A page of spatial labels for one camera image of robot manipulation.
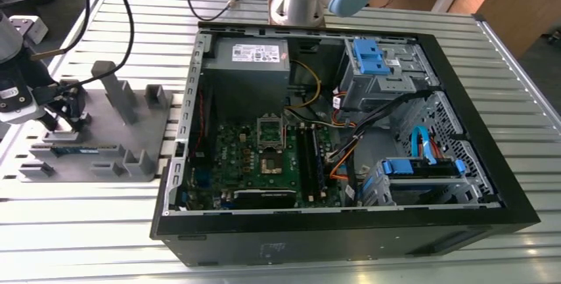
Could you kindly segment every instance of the blue drive bracket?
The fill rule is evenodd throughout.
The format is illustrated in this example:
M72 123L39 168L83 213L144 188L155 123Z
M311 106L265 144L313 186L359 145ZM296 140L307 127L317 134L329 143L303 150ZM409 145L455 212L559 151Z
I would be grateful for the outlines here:
M363 75L389 75L389 67L384 63L383 54L379 45L373 39L356 39L353 41L355 54Z
M408 159L389 159L383 161L385 174L413 174L412 162Z
M413 128L412 132L412 155L413 157L419 157L419 144L417 144L417 137L419 134L421 134L423 137L423 153L427 159L429 159L429 164L436 164L437 159L432 155L432 149L431 149L431 135L429 130L423 125L417 125Z

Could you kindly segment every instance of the power supply label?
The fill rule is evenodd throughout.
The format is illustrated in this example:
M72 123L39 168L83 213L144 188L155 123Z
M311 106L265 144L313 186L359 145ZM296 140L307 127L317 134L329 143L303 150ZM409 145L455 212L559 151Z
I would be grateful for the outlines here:
M233 62L281 62L277 45L236 44L232 49Z

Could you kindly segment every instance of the green circuit board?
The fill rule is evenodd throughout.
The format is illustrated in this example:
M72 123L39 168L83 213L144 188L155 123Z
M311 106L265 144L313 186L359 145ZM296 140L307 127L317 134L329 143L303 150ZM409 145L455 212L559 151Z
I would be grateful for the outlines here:
M297 195L297 207L340 206L339 187L329 186L324 190L325 196L313 201L301 194L301 174L299 158L299 127L288 125L283 133L275 133L275 127L257 134L257 123L223 124L219 126L216 138L215 167L212 170L212 192L207 194L207 204L213 196L213 208L220 207L216 198L229 196L240 189L292 190ZM332 150L328 128L313 126L319 149L324 155ZM277 135L283 139L283 149L259 149L257 138L273 140Z

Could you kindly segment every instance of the blue plastic tab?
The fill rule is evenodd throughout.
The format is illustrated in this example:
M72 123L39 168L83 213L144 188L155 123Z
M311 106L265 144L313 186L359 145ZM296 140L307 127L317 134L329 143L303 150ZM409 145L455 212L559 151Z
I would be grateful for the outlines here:
M464 163L464 161L463 161L463 160L460 160L460 159L457 159L457 160L455 161L455 163L456 163L456 168L457 168L457 171L460 171L460 173L461 173L461 174L465 174L467 167L465 167L465 163Z
M407 159L389 160L395 174L413 174L412 162Z
M365 183L363 184L363 188L360 189L360 194L364 194L364 192L367 191L368 187L372 185L373 182L375 182L373 176L368 177Z
M383 167L384 167L384 173L391 174L392 173L392 164L389 161L383 161Z
M389 67L384 64L383 51L373 39L356 39L355 54L360 66L360 73L364 75L389 75Z

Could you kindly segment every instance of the aluminum table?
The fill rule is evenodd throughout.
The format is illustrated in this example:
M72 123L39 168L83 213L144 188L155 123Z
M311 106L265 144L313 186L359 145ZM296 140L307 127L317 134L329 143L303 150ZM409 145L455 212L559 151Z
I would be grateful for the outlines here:
M130 0L137 39L119 71L135 89L176 92L160 166L173 152L181 91L197 19L185 0ZM193 0L203 16L225 0ZM58 79L90 77L96 60L119 62L128 23L122 0L92 0L94 21L76 50L58 57ZM267 23L267 4L243 1L219 21ZM74 27L71 41L82 26ZM159 179L149 183L20 183L42 127L12 127L0 144L0 283L552 283L561 278L560 117L484 22L460 14L365 9L327 14L337 28L436 35L543 222L441 257L275 266L187 268L148 237ZM90 88L102 88L94 83Z

